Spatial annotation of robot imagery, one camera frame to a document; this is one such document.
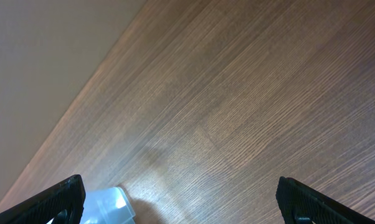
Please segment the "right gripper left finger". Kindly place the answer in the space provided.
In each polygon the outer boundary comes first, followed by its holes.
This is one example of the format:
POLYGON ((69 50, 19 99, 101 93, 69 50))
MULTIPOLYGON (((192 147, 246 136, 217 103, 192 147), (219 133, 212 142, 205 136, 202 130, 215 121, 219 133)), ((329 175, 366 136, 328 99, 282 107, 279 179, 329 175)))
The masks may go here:
POLYGON ((0 224, 79 224, 85 197, 82 177, 75 174, 0 213, 0 224))

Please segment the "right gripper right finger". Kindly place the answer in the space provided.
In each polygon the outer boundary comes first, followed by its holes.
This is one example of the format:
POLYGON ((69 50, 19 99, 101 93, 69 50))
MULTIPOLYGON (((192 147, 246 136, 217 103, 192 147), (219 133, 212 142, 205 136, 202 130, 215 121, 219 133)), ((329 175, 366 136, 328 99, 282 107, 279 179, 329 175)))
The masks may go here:
POLYGON ((291 178, 279 178, 276 199, 288 224, 375 224, 375 221, 291 178))

